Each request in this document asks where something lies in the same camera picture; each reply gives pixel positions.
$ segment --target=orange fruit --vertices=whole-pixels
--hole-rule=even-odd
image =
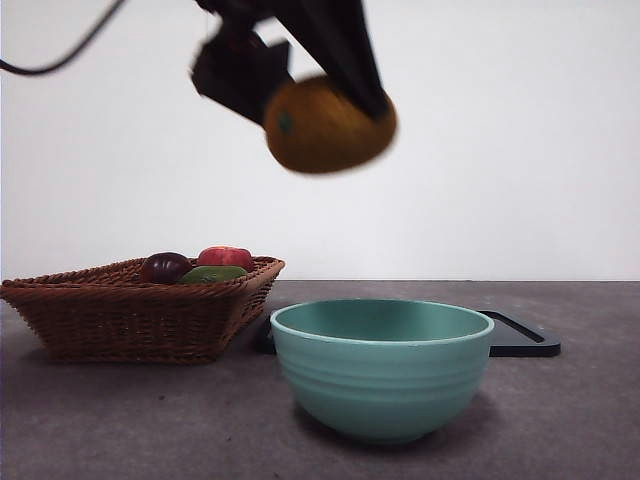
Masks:
[[[368,117],[327,76],[286,82],[265,110],[267,145],[285,168],[328,173],[372,160],[391,143],[396,112]]]

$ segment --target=black cable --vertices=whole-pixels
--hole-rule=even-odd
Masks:
[[[98,32],[102,29],[102,27],[104,27],[105,24],[111,19],[111,17],[113,17],[113,15],[116,13],[118,8],[120,8],[125,1],[126,0],[115,0],[111,5],[111,7],[104,13],[102,18],[100,18],[100,20],[95,24],[95,26],[91,29],[91,31],[85,35],[85,37],[76,46],[76,48],[74,48],[67,56],[57,61],[56,63],[53,63],[46,67],[41,67],[41,68],[20,68],[20,67],[16,67],[15,65],[11,65],[10,63],[7,63],[4,60],[0,59],[0,68],[8,72],[15,73],[16,75],[28,75],[28,76],[44,75],[46,73],[53,72],[54,70],[58,70],[59,68],[63,67],[64,65],[69,63],[71,60],[73,60],[76,57],[76,55],[78,55],[82,50],[84,50],[84,48],[89,44],[89,42],[93,40],[93,38],[98,34]]]

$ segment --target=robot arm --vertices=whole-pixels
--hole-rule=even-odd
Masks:
[[[253,30],[275,17],[354,105],[372,119],[387,112],[361,0],[196,1],[222,18],[193,66],[192,81],[201,95],[261,123],[268,99],[291,79],[289,43],[268,47]]]

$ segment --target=bowl rim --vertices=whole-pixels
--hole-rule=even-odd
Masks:
[[[357,302],[362,300],[368,300],[368,301],[373,300],[373,301],[380,301],[380,302],[394,301],[394,302],[403,302],[403,303],[419,303],[424,305],[435,305],[438,307],[445,307],[453,310],[460,310],[462,312],[469,313],[476,317],[482,318],[484,321],[487,322],[487,326],[482,330],[480,330],[479,332],[470,333],[469,335],[462,335],[460,337],[439,338],[434,340],[361,340],[361,339],[355,339],[355,338],[330,337],[328,335],[319,335],[316,333],[305,332],[303,330],[296,330],[295,328],[291,328],[283,325],[277,319],[278,315],[288,310],[293,310],[295,308],[305,307],[305,306],[319,304],[319,303],[335,303],[335,302],[351,302],[351,301]],[[460,343],[460,342],[466,342],[469,340],[473,340],[475,338],[488,335],[493,331],[495,327],[495,322],[491,317],[483,313],[480,313],[476,310],[472,310],[470,308],[460,307],[458,305],[451,305],[448,303],[430,302],[427,300],[406,300],[402,298],[366,298],[366,297],[360,298],[359,297],[359,298],[336,298],[336,299],[327,299],[327,300],[313,300],[309,302],[296,303],[294,305],[289,305],[287,307],[274,310],[273,312],[271,312],[271,315],[269,316],[269,320],[273,328],[297,337],[307,338],[309,340],[318,340],[321,342],[344,343],[349,345],[421,346],[421,345],[442,345],[442,344],[450,344],[450,343]]]

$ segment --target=tabletop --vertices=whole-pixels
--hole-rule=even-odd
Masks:
[[[559,356],[489,360],[471,404],[403,446],[355,443],[298,407],[255,348],[276,308],[405,298],[495,310]],[[277,281],[215,363],[54,364],[2,304],[7,480],[601,479],[640,471],[640,282]]]

